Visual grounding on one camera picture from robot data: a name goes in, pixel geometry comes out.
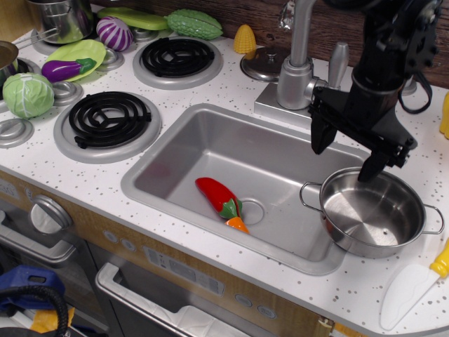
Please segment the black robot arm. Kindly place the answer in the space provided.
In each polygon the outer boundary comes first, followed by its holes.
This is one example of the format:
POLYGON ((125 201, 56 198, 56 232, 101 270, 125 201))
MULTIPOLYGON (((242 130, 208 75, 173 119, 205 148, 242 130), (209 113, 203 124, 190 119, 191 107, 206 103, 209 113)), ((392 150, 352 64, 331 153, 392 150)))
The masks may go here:
POLYGON ((352 71, 349 92, 316 87, 311 113, 311 148, 321 154, 338 131, 371 151, 358 180, 369 182, 385 167, 402 167, 417 141, 396 117, 407 80, 416 78, 427 96, 422 71, 435 55, 441 1, 328 1, 365 15, 363 51, 352 71))

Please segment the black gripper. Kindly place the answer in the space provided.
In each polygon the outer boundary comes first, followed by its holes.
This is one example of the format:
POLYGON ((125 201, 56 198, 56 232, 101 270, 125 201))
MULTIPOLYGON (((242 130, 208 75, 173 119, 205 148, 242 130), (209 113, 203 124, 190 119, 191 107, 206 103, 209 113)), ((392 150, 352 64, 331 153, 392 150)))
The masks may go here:
POLYGON ((339 131, 368 148, 358 181, 370 182, 385 166, 403 167, 417 141, 396 116, 396 105, 407 79, 375 84, 359 74, 352 76, 350 91, 315 88, 311 113, 311 148, 321 154, 339 131))

